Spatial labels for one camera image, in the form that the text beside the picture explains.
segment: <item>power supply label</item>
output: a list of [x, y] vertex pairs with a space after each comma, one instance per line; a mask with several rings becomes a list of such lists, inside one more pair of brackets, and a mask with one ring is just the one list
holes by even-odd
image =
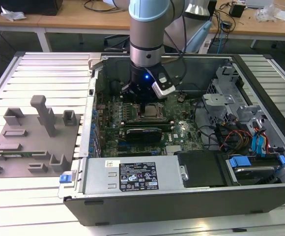
[[159, 189], [156, 163], [121, 163], [119, 189], [122, 192]]

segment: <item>desk leg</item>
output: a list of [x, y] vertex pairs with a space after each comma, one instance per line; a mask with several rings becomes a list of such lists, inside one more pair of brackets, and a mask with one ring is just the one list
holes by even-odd
[[213, 37], [214, 37], [214, 34], [212, 34], [212, 33], [209, 33], [207, 35], [206, 39], [204, 40], [204, 42], [202, 43], [202, 45], [198, 51], [198, 54], [207, 54], [208, 49], [209, 49], [209, 45], [210, 45]]
[[48, 40], [48, 38], [46, 36], [44, 28], [40, 28], [36, 32], [36, 34], [38, 35], [42, 51], [45, 52], [45, 53], [51, 52], [52, 48], [51, 48], [50, 42], [49, 42], [49, 40]]
[[258, 40], [254, 39], [252, 44], [251, 44], [251, 49], [254, 49], [255, 46], [257, 45], [257, 43], [258, 43]]
[[79, 44], [84, 44], [84, 37], [82, 33], [78, 34], [78, 38], [79, 38]]

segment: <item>barcode sticker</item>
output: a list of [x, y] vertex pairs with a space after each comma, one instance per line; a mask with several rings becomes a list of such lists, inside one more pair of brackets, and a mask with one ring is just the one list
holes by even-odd
[[105, 161], [105, 167], [118, 167], [120, 162], [120, 160], [107, 160]]

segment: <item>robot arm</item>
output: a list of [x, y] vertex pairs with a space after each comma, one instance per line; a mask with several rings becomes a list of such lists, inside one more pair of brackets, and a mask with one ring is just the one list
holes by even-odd
[[209, 0], [104, 0], [104, 2], [128, 8], [131, 16], [131, 73], [129, 84], [123, 88], [123, 93], [132, 95], [136, 102], [148, 103], [175, 91], [174, 82], [161, 65], [164, 32], [167, 30], [169, 35], [174, 35], [174, 42], [182, 50], [184, 33], [177, 35], [177, 31], [183, 30], [180, 17], [185, 14], [188, 31], [192, 33], [189, 36], [193, 36], [194, 31], [196, 33], [200, 29], [199, 25], [209, 20], [207, 10]]

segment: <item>black floor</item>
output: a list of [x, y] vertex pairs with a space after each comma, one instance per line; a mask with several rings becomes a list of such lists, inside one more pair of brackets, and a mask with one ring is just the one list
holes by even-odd
[[[35, 33], [31, 32], [4, 32], [3, 36], [17, 51], [41, 52], [41, 47]], [[104, 50], [103, 39], [107, 35], [84, 34], [84, 44], [79, 44], [77, 34], [50, 33], [48, 34], [53, 52], [102, 52]], [[120, 41], [113, 39], [111, 44]], [[275, 49], [271, 48], [272, 41], [259, 41], [255, 49], [251, 49], [252, 40], [228, 40], [223, 54], [270, 54], [276, 62], [285, 70], [285, 42], [278, 42]], [[218, 43], [212, 45], [209, 53], [217, 53]], [[14, 51], [0, 38], [0, 76], [12, 59]]]

